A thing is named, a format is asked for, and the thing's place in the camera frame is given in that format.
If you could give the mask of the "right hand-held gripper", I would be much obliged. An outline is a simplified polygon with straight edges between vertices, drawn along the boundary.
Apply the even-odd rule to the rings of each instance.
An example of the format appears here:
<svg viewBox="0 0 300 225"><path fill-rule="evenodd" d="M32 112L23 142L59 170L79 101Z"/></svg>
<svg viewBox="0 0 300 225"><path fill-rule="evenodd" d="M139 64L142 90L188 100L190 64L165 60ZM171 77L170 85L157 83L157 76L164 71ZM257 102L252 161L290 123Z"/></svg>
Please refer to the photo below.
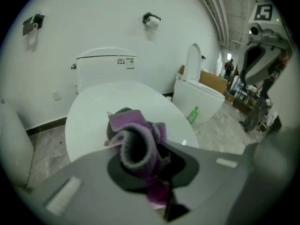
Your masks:
<svg viewBox="0 0 300 225"><path fill-rule="evenodd" d="M290 51L290 38L271 3L256 4L247 27L247 41L239 50L238 73L244 85L253 85L275 73L280 55Z"/></svg>

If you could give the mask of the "white toilet lid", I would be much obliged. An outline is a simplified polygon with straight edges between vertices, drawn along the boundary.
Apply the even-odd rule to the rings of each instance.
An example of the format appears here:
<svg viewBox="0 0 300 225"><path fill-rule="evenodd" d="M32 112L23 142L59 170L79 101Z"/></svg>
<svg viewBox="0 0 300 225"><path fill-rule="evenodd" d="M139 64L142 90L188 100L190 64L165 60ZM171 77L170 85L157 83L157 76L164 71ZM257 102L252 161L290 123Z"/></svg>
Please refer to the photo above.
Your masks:
<svg viewBox="0 0 300 225"><path fill-rule="evenodd" d="M139 82L111 82L79 93L67 115L65 139L70 161L104 149L108 115L128 107L147 121L166 124L167 140L198 148L192 126L165 96Z"/></svg>

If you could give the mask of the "nearly empty toilet paper roll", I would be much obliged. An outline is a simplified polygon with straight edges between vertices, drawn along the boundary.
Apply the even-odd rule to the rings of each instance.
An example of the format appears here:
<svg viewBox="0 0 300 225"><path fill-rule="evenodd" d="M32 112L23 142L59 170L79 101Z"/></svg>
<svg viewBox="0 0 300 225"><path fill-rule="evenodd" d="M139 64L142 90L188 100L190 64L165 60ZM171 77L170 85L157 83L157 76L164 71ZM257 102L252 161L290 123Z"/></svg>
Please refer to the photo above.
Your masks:
<svg viewBox="0 0 300 225"><path fill-rule="evenodd" d="M34 51L37 46L38 37L38 24L34 23L32 26L32 31L26 35L26 50Z"/></svg>

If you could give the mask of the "green bottle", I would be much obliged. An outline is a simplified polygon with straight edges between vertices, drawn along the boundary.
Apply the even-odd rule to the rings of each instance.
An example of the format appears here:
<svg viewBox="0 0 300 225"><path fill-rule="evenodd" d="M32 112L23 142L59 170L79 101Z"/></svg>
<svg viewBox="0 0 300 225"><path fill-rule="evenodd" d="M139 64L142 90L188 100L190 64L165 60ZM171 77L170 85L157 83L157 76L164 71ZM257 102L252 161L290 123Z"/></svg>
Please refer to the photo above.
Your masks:
<svg viewBox="0 0 300 225"><path fill-rule="evenodd" d="M190 124L193 124L197 119L198 115L199 115L199 108L198 106L196 106L194 110L192 110L190 114L187 116L187 120L189 121Z"/></svg>

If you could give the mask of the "white tankless toilet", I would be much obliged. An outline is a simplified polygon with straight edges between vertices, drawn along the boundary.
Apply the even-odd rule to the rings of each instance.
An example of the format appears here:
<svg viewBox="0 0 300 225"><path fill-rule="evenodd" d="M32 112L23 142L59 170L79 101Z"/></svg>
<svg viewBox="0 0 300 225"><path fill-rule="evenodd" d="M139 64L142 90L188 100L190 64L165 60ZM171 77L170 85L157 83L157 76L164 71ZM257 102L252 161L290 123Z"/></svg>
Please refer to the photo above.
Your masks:
<svg viewBox="0 0 300 225"><path fill-rule="evenodd" d="M205 123L221 108L225 96L219 91L200 82L202 53L197 43L192 43L187 50L183 74L175 77L172 102L188 117L198 109L196 123Z"/></svg>

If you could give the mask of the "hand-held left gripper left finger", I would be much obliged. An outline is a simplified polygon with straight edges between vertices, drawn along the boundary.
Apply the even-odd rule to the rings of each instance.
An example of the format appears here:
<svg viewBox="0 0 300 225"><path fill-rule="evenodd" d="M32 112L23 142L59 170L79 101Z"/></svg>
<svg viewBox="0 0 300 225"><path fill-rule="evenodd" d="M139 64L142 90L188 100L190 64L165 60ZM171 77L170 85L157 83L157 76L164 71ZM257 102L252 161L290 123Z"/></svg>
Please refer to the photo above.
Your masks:
<svg viewBox="0 0 300 225"><path fill-rule="evenodd" d="M121 162L120 151L109 160L107 171L112 181L122 190L130 193L145 193L145 179L129 171Z"/></svg>

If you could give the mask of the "white egg-shaped toilet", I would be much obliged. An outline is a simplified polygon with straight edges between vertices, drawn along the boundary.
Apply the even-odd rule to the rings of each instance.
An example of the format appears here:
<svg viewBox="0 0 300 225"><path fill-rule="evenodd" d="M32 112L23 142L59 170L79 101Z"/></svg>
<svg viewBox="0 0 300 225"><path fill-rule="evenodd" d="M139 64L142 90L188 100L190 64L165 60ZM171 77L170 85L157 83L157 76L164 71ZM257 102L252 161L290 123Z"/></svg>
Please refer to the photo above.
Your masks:
<svg viewBox="0 0 300 225"><path fill-rule="evenodd" d="M0 99L0 164L13 185L27 185L33 154L33 144L17 112Z"/></svg>

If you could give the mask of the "plain cardboard box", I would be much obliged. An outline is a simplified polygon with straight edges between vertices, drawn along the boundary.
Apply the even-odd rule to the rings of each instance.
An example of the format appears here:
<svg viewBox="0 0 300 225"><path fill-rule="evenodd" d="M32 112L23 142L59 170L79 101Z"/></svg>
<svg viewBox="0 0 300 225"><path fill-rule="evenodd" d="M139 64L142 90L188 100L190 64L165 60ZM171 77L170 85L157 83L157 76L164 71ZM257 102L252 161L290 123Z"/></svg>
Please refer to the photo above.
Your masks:
<svg viewBox="0 0 300 225"><path fill-rule="evenodd" d="M227 81L201 70L196 63L181 66L175 77L174 93L192 97L222 97Z"/></svg>

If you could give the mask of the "white toilet with tank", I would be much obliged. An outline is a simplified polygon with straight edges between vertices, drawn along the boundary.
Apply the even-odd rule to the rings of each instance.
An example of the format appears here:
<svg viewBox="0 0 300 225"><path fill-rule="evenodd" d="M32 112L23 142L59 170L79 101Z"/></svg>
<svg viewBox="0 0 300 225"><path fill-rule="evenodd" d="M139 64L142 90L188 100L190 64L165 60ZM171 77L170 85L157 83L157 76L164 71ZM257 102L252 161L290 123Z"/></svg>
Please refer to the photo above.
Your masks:
<svg viewBox="0 0 300 225"><path fill-rule="evenodd" d="M136 80L136 55L119 47L99 47L83 52L71 66L77 74L77 92L103 83Z"/></svg>

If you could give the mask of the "cluttered equipment rack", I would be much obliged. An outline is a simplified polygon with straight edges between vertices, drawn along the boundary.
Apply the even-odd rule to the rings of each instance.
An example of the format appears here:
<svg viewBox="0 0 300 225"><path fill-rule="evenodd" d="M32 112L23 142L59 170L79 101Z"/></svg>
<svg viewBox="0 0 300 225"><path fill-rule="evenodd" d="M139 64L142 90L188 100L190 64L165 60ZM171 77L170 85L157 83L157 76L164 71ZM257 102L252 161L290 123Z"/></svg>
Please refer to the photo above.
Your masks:
<svg viewBox="0 0 300 225"><path fill-rule="evenodd" d="M254 107L243 121L239 121L246 133L252 131L258 125L259 121L268 114L268 110L272 105L268 91L277 78L278 75L273 75L263 81L260 87L259 98Z"/></svg>

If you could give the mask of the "white ceiling pipes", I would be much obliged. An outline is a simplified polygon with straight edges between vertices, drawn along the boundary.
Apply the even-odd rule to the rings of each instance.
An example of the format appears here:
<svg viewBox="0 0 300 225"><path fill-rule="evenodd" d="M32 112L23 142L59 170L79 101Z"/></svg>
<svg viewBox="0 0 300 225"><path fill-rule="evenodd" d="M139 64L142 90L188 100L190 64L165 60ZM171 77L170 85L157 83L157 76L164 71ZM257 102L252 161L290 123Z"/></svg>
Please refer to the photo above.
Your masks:
<svg viewBox="0 0 300 225"><path fill-rule="evenodd" d="M229 25L223 0L201 0L215 24L218 40L223 47L230 43Z"/></svg>

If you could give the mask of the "full toilet paper roll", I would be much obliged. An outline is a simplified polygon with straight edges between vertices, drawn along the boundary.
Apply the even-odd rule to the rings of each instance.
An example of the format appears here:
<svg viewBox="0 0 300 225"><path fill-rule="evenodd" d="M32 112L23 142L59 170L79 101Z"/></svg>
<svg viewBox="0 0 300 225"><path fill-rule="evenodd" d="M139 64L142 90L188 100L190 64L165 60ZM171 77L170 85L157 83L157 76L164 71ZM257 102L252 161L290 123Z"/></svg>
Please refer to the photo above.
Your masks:
<svg viewBox="0 0 300 225"><path fill-rule="evenodd" d="M156 18L154 16L149 16L147 19L146 19L146 26L150 29L155 29L159 26L160 24L160 19L159 18Z"/></svg>

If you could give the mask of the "purple and grey cleaning cloth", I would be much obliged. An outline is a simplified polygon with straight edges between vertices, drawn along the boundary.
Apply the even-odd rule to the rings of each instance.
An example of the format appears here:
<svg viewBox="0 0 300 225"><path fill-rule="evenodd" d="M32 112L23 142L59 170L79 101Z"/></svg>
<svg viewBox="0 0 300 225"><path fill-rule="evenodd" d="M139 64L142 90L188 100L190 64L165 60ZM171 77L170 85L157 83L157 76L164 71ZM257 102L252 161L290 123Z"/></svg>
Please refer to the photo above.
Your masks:
<svg viewBox="0 0 300 225"><path fill-rule="evenodd" d="M165 124L149 122L141 111L127 107L110 113L108 119L106 144L119 146L121 165L145 181L150 204L155 209L165 208L170 186L160 174L171 163L170 153L159 148L166 141Z"/></svg>

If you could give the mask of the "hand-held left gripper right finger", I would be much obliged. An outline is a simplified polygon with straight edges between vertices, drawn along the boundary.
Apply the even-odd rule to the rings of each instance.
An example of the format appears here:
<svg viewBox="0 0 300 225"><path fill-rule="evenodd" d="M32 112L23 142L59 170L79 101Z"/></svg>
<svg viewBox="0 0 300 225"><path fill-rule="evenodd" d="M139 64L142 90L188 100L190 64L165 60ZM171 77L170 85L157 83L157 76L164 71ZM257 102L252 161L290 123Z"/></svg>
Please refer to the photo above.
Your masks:
<svg viewBox="0 0 300 225"><path fill-rule="evenodd" d="M170 163L162 171L162 178L169 186L164 220L172 221L190 212L189 208L178 202L175 189L186 187L193 181L199 172L199 163L171 144L163 143L161 148L170 158Z"/></svg>

